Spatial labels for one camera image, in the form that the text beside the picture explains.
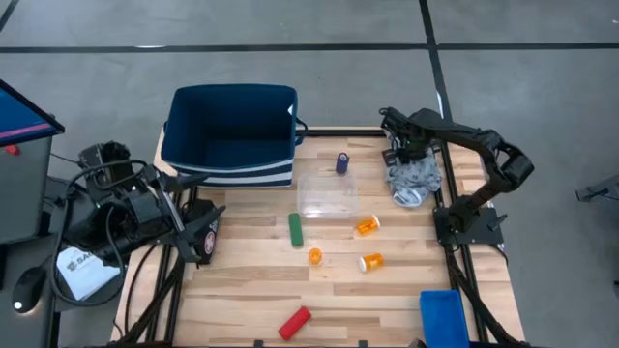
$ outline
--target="white bottle cap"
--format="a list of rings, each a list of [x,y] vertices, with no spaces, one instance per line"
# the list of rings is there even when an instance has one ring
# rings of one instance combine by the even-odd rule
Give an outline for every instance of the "white bottle cap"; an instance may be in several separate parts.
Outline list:
[[[378,217],[376,217],[376,215],[372,215],[372,217],[376,221],[376,224],[378,225],[378,228],[380,228],[380,221],[378,220]]]
[[[361,269],[361,272],[365,272],[368,270],[368,266],[366,265],[366,260],[364,260],[363,257],[359,258],[359,268]]]

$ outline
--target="computer mouse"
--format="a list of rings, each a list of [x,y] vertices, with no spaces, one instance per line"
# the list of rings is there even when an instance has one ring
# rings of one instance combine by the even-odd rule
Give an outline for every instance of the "computer mouse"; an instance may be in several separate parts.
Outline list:
[[[37,305],[45,284],[45,269],[33,267],[26,270],[13,288],[13,308],[17,313],[26,313]]]

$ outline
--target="monitor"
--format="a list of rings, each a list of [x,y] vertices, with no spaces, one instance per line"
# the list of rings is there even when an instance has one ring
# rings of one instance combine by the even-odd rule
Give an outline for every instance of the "monitor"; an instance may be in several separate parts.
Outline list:
[[[0,146],[60,134],[65,128],[0,79]]]

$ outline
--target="blue fabric bin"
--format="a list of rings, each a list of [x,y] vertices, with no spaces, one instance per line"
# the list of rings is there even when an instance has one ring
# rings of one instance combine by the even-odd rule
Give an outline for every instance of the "blue fabric bin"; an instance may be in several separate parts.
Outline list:
[[[427,348],[468,348],[462,299],[457,290],[426,290],[420,308]]]
[[[265,84],[200,85],[176,91],[162,160],[181,175],[211,173],[203,187],[290,187],[297,92]]]

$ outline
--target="green marker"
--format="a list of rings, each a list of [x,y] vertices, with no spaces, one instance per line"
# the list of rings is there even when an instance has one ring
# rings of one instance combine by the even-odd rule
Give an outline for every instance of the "green marker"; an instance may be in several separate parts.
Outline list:
[[[301,247],[303,245],[303,233],[301,232],[301,217],[299,213],[292,213],[288,216],[288,224],[290,225],[290,242],[293,247]]]

